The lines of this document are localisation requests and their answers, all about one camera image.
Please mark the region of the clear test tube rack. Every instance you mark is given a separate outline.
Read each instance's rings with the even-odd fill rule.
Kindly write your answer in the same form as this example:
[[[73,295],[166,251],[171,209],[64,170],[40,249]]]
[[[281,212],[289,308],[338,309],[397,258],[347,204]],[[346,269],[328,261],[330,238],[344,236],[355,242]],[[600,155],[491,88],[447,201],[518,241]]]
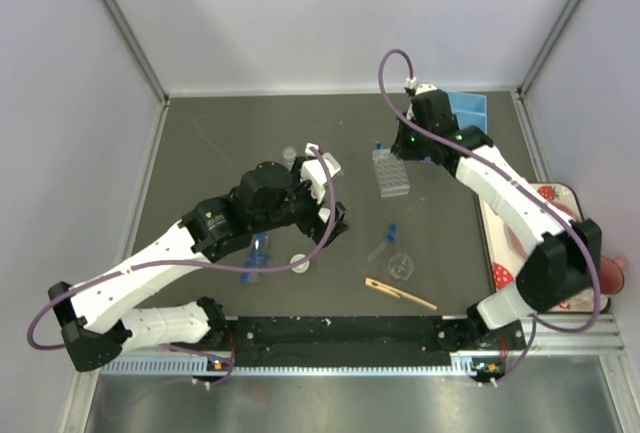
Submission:
[[[375,149],[372,152],[372,162],[382,198],[404,196],[409,193],[410,183],[404,162],[389,148]]]

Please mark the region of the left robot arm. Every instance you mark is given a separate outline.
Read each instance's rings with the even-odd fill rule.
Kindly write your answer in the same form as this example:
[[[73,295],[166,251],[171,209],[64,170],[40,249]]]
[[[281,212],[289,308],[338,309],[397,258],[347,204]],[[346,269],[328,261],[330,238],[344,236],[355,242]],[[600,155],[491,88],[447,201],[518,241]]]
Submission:
[[[162,236],[111,271],[76,286],[48,291],[63,345],[75,369],[89,372],[120,354],[155,346],[212,351],[226,340],[227,320],[214,299],[182,306],[141,303],[186,275],[220,265],[254,237],[290,225],[327,246],[347,231],[344,206],[327,194],[339,174],[328,153],[299,157],[292,167],[263,162],[228,194],[206,199]]]

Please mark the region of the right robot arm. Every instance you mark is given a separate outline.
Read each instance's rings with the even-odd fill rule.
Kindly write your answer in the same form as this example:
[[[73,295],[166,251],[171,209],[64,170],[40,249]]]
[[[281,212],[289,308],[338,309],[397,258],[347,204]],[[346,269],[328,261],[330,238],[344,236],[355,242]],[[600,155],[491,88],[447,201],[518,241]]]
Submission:
[[[429,158],[471,189],[515,234],[525,253],[513,281],[467,310],[463,331],[474,346],[498,342],[503,327],[543,314],[586,289],[599,287],[602,231],[544,199],[508,164],[481,129],[460,127],[448,94],[409,87],[391,151],[404,161]]]

